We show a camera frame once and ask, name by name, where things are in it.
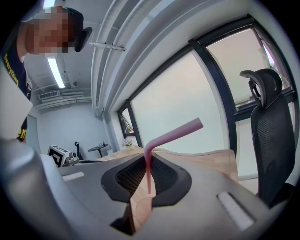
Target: chair headrest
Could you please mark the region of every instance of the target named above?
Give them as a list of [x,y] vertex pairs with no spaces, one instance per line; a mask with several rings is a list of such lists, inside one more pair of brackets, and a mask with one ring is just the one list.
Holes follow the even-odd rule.
[[253,97],[257,103],[261,103],[263,108],[269,107],[280,95],[282,81],[278,73],[272,69],[260,69],[258,71],[241,71],[240,76],[249,77],[249,86]]

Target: ceiling vent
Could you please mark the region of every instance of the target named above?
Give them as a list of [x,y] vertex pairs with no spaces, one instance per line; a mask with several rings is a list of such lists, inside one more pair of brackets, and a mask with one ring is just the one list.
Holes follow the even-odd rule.
[[60,95],[60,91],[52,91],[52,92],[39,94],[38,98],[40,100],[44,100],[44,99],[48,99],[48,98],[58,97],[59,95]]

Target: person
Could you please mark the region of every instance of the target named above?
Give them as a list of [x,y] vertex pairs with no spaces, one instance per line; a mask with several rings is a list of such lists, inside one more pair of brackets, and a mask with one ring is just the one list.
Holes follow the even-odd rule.
[[[20,22],[13,30],[2,51],[4,65],[23,94],[30,100],[31,83],[24,67],[27,54],[67,53],[70,47],[82,50],[92,28],[83,29],[83,15],[72,9],[54,6],[33,18]],[[27,119],[17,139],[26,142]]]

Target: frosted window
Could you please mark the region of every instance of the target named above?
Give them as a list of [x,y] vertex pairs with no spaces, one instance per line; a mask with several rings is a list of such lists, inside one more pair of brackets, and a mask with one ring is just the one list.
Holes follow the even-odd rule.
[[[289,103],[290,114],[294,127],[294,105]],[[236,122],[237,130],[237,164],[240,178],[257,175],[257,164],[252,141],[251,119]]]
[[228,148],[221,126],[222,111],[219,111],[210,84],[192,52],[159,75],[131,104],[144,146],[199,117],[203,129],[161,147],[181,153]]
[[238,105],[252,101],[248,79],[241,77],[240,72],[270,68],[268,55],[253,30],[248,29],[226,37],[207,49],[221,67],[234,102]]

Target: office chair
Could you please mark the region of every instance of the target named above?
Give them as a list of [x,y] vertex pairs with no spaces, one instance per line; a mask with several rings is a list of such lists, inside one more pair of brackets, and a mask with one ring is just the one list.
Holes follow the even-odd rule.
[[285,183],[295,164],[295,139],[290,111],[281,93],[281,79],[275,71],[246,70],[240,76],[250,78],[249,86],[258,104],[251,114],[258,195],[272,207],[287,199],[293,191],[293,186]]

